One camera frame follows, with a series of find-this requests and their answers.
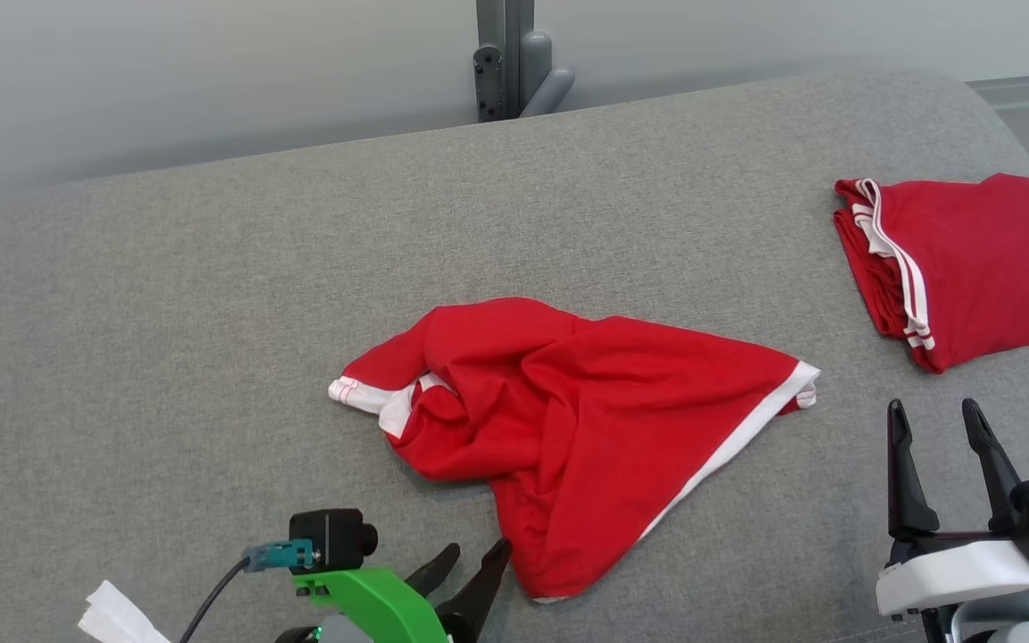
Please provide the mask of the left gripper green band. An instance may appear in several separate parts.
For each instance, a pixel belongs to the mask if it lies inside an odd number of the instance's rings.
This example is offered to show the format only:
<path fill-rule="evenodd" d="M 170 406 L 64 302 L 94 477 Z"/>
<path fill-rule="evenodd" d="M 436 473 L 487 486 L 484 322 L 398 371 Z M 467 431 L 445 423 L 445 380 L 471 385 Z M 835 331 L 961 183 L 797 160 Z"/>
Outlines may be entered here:
<path fill-rule="evenodd" d="M 426 601 L 440 590 L 461 557 L 457 542 L 400 579 L 384 567 L 297 575 L 299 596 L 335 607 L 317 626 L 283 631 L 275 643 L 478 643 L 501 590 L 512 544 L 499 538 L 481 568 L 436 609 Z"/>

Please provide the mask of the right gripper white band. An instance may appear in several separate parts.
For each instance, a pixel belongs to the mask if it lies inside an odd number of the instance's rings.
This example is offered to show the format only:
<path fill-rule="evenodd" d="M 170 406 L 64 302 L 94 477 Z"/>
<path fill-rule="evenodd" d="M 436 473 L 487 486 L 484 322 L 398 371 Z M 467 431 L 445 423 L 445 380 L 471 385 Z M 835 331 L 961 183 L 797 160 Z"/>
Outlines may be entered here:
<path fill-rule="evenodd" d="M 983 468 L 988 530 L 1007 536 L 1018 517 L 1012 491 L 1021 479 L 975 399 L 961 402 L 961 415 Z M 911 446 L 904 406 L 893 399 L 887 407 L 889 534 L 903 542 L 941 528 Z M 879 572 L 875 605 L 883 617 L 919 617 L 928 643 L 1029 643 L 1029 559 L 1008 540 L 910 557 Z"/>

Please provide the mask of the red shirt with white hem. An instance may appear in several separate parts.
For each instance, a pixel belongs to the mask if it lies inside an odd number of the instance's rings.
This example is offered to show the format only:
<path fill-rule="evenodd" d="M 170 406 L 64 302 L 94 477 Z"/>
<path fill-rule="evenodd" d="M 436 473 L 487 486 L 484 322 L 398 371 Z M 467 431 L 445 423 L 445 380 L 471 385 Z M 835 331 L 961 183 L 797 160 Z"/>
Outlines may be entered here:
<path fill-rule="evenodd" d="M 525 593 L 595 585 L 820 371 L 771 347 L 530 298 L 443 305 L 327 389 L 426 480 L 489 483 Z"/>

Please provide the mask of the red jersey with black letters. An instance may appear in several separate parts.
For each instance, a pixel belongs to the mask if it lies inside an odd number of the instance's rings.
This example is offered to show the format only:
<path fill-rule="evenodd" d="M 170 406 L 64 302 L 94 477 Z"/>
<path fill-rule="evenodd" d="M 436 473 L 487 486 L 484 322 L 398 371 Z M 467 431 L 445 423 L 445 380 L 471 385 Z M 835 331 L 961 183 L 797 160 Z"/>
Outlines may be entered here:
<path fill-rule="evenodd" d="M 1029 347 L 1029 178 L 860 178 L 833 192 L 833 228 L 871 322 L 920 369 Z"/>

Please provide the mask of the grey fabric sofa cushion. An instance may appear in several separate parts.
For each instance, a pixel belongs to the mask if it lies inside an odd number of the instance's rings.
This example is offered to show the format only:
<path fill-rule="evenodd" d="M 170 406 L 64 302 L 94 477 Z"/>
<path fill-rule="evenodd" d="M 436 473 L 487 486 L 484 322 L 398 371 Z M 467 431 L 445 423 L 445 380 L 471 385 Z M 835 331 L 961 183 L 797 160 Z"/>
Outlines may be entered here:
<path fill-rule="evenodd" d="M 168 638 L 254 542 L 356 507 L 375 564 L 498 538 L 489 489 L 421 480 L 326 386 L 437 305 L 526 296 L 759 343 L 821 370 L 582 595 L 504 578 L 493 643 L 922 640 L 875 610 L 885 410 L 948 530 L 989 508 L 960 404 L 1029 479 L 1029 347 L 943 376 L 875 333 L 833 182 L 1029 175 L 960 82 L 841 71 L 0 199 L 0 643 L 91 643 L 109 580 Z"/>

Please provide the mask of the white paper tag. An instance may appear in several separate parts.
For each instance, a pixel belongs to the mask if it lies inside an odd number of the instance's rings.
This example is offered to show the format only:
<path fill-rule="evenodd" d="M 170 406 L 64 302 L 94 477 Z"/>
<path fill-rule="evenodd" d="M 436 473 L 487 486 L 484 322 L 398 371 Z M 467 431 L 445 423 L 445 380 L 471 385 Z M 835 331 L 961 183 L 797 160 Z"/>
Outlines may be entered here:
<path fill-rule="evenodd" d="M 91 593 L 87 602 L 78 627 L 97 643 L 171 643 L 109 580 Z"/>

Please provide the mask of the grey metal post bracket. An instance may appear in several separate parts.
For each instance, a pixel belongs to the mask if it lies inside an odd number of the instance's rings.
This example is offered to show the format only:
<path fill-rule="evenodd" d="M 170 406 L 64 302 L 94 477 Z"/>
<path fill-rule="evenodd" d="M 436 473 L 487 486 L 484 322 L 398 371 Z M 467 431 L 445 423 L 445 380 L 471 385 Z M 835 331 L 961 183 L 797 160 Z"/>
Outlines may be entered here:
<path fill-rule="evenodd" d="M 556 113 L 575 72 L 554 62 L 554 40 L 536 29 L 536 0 L 474 0 L 478 48 L 473 53 L 480 122 Z"/>

